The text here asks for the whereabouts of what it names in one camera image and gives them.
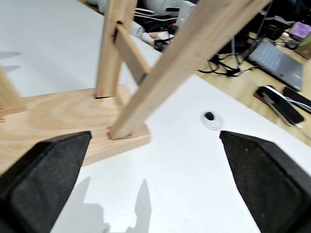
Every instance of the wooden base board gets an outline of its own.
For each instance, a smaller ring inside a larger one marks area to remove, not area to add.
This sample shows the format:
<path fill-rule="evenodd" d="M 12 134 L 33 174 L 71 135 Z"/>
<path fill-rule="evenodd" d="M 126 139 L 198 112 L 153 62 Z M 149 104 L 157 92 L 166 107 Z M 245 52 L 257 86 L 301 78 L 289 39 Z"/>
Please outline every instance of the wooden base board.
<path fill-rule="evenodd" d="M 95 100 L 93 93 L 85 89 L 24 98 L 26 111 L 2 116 L 0 174 L 37 142 L 62 134 L 91 130 L 84 166 L 149 142 L 145 125 L 126 139 L 108 138 L 108 127 L 131 96 L 125 85 L 118 86 L 117 97 Z"/>

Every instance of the wooden leg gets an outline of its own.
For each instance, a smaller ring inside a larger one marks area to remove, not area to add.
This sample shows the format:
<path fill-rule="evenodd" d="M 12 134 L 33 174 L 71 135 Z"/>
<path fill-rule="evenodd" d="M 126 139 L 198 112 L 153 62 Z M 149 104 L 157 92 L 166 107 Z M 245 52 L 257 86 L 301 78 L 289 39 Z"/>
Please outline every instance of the wooden leg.
<path fill-rule="evenodd" d="M 21 98 L 0 66 L 0 116 L 24 110 Z"/>
<path fill-rule="evenodd" d="M 219 51 L 269 0 L 202 0 L 112 126 L 123 138 L 143 124 L 206 59 Z"/>
<path fill-rule="evenodd" d="M 113 36 L 117 21 L 121 21 L 127 29 L 131 28 L 133 13 L 137 0 L 108 0 L 104 16 L 104 29 L 99 58 L 96 98 L 115 96 L 122 58 L 113 44 Z"/>

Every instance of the wooden desk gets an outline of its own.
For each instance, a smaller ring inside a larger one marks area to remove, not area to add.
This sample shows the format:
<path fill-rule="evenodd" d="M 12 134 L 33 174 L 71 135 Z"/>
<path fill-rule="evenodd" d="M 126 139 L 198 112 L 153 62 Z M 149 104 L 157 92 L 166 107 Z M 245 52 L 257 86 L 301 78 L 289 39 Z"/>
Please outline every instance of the wooden desk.
<path fill-rule="evenodd" d="M 305 96 L 306 98 L 311 100 L 311 61 L 308 61 L 302 58 L 300 55 L 291 51 L 287 48 L 278 46 L 281 48 L 285 53 L 299 61 L 304 65 L 304 73 L 303 73 L 303 91 L 300 93 L 301 95 Z M 225 60 L 225 63 L 236 67 L 236 63 L 233 60 L 233 57 L 229 57 Z M 244 62 L 242 65 L 242 69 L 247 69 L 252 67 L 251 64 L 248 62 Z M 207 63 L 205 62 L 200 69 L 202 70 L 209 70 Z M 284 84 L 276 80 L 275 78 L 271 77 L 270 75 L 266 74 L 265 72 L 255 69 L 253 71 L 247 72 L 248 76 L 256 81 L 259 85 L 267 85 L 270 84 L 274 86 L 278 91 L 282 91 L 285 87 Z M 276 125 L 280 126 L 287 132 L 291 133 L 293 136 L 311 146 L 311 140 L 308 139 L 300 129 L 293 126 L 286 125 L 275 113 L 271 110 L 266 104 L 262 103 L 260 100 L 253 96 L 257 87 L 250 82 L 244 75 L 239 77 L 228 78 L 226 76 L 219 76 L 216 74 L 203 74 L 200 72 L 196 72 L 196 75 L 203 78 L 205 81 L 209 82 L 213 86 L 217 87 L 218 89 L 222 90 L 223 92 L 227 93 L 231 97 L 235 98 L 239 102 L 243 103 L 250 109 L 254 110 L 255 112 L 259 113 L 266 119 L 270 120 L 271 122 L 275 123 Z M 301 123 L 303 128 L 310 132 L 311 134 L 311 115 L 306 113 L 305 111 L 299 109 L 298 107 L 294 107 L 297 109 L 305 118 L 305 121 Z"/>

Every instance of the laptop keyboard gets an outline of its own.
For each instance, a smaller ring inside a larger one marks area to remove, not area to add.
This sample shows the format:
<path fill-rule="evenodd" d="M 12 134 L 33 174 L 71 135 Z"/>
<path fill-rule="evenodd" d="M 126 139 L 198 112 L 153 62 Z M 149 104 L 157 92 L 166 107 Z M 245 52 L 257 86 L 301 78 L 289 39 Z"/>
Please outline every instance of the laptop keyboard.
<path fill-rule="evenodd" d="M 256 62 L 265 66 L 268 70 L 275 70 L 279 66 L 284 52 L 270 43 L 262 43 L 255 49 L 252 56 L 256 57 Z"/>

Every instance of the white cable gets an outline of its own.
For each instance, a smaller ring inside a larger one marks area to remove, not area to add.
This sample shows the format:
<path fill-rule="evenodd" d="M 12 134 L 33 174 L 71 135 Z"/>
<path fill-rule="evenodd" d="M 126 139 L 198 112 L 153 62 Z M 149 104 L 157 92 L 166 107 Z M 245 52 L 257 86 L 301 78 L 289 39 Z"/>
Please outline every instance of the white cable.
<path fill-rule="evenodd" d="M 302 133 L 303 133 L 308 139 L 311 140 L 311 135 L 308 134 L 307 131 L 306 131 L 301 125 L 295 124 L 295 126 L 296 126 L 297 128 L 299 128 L 299 129 L 302 131 Z"/>
<path fill-rule="evenodd" d="M 295 101 L 295 100 L 292 100 L 291 98 L 286 98 L 289 102 L 292 102 L 292 103 L 296 103 L 302 107 L 305 107 L 307 108 L 309 111 L 311 111 L 311 107 L 307 104 L 304 104 L 304 103 L 301 103 L 301 102 L 298 102 L 298 101 Z"/>
<path fill-rule="evenodd" d="M 154 11 L 152 10 L 148 10 L 148 9 L 143 9 L 143 8 L 135 8 L 136 11 L 145 11 L 145 12 L 150 12 L 152 14 L 156 14 Z"/>
<path fill-rule="evenodd" d="M 157 21 L 170 21 L 170 20 L 173 20 L 173 19 L 177 19 L 176 17 L 174 17 L 174 18 L 167 18 L 167 19 L 159 19 L 159 18 L 154 18 L 154 17 L 149 17 L 149 16 L 142 16 L 142 15 L 136 15 L 136 14 L 134 14 L 134 16 L 141 17 L 141 18 L 150 18 L 150 19 L 157 20 Z"/>
<path fill-rule="evenodd" d="M 231 39 L 231 53 L 234 57 L 234 60 L 237 63 L 237 69 L 240 70 L 240 74 L 244 75 L 252 84 L 254 84 L 255 86 L 259 87 L 259 84 L 253 80 L 251 77 L 248 76 L 248 74 L 246 72 L 243 72 L 243 70 L 241 69 L 241 65 L 238 63 L 237 59 L 236 59 L 236 54 L 235 54 L 235 40 L 234 37 Z"/>
<path fill-rule="evenodd" d="M 152 14 L 152 15 L 150 15 L 150 14 L 144 14 L 144 13 L 142 13 L 142 12 L 137 12 L 137 11 L 135 11 L 134 14 L 140 15 L 140 16 L 150 16 L 150 17 L 157 16 L 157 14 Z"/>

